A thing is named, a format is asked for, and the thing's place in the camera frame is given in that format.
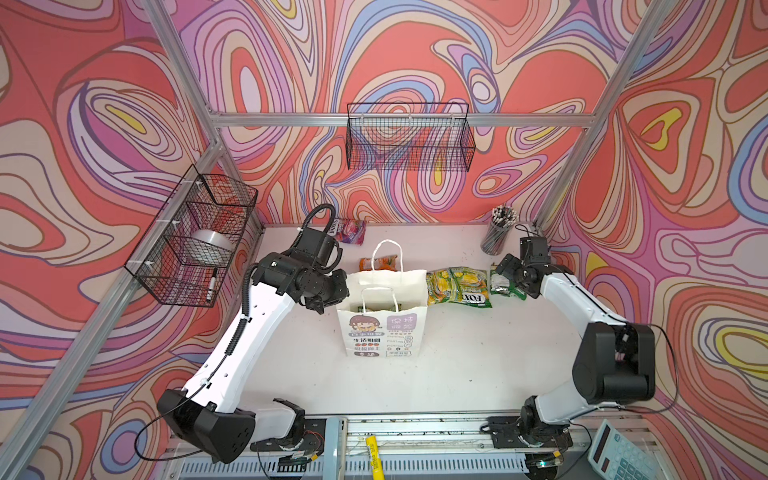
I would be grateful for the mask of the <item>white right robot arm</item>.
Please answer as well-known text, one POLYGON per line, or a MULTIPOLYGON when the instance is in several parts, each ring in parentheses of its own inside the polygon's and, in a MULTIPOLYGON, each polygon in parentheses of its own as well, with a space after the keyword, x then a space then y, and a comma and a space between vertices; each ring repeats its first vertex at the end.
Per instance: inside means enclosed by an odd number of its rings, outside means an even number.
POLYGON ((521 239, 520 253, 505 255, 495 272, 527 296, 551 302, 581 339, 570 379, 529 397, 520 409, 516 429, 522 442, 539 446, 601 407, 622 408, 654 397, 652 329, 612 312, 570 269, 554 263, 546 238, 521 239))

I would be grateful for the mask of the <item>white printed paper bag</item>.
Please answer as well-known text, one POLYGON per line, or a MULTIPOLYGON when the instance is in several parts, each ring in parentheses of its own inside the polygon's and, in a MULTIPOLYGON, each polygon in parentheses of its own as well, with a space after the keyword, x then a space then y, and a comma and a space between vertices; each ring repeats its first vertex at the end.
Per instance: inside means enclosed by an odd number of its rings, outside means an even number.
POLYGON ((427 271, 407 270, 402 247, 391 239, 377 244, 373 259, 386 244, 398 249, 397 269, 373 265, 348 275, 349 296, 336 306, 344 348, 351 358, 415 358, 421 350, 428 312, 427 271))

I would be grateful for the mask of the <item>yellow green Fox's candy bag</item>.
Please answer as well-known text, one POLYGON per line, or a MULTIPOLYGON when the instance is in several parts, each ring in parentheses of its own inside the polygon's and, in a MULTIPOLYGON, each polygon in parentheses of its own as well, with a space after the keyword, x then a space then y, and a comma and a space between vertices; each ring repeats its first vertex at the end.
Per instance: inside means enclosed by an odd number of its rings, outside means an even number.
POLYGON ((426 274, 428 304, 454 303, 474 308, 491 308, 488 275, 485 271, 460 266, 426 274))

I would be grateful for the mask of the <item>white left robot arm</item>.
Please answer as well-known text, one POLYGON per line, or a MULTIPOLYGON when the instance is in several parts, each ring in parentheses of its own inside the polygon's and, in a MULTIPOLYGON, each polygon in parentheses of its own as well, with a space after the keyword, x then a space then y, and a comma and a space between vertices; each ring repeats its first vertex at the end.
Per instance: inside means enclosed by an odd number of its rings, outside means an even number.
POLYGON ((294 307, 322 314, 348 297, 346 273, 338 266, 341 256, 337 240, 303 227, 287 250, 249 266, 239 313, 219 344, 182 388, 168 389, 158 400, 160 417, 177 438, 224 464, 255 442, 302 442, 301 407, 275 398, 247 410, 240 398, 266 344, 294 307))

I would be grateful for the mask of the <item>small green snack bag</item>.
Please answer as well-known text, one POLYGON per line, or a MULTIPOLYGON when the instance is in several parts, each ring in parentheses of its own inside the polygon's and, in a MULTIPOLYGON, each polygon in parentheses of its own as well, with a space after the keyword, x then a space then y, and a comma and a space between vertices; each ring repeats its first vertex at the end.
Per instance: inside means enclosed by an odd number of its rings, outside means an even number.
POLYGON ((489 270, 489 293, 507 298, 516 297, 521 301, 527 299, 527 294, 517 288, 511 281, 495 270, 496 264, 492 264, 489 270))

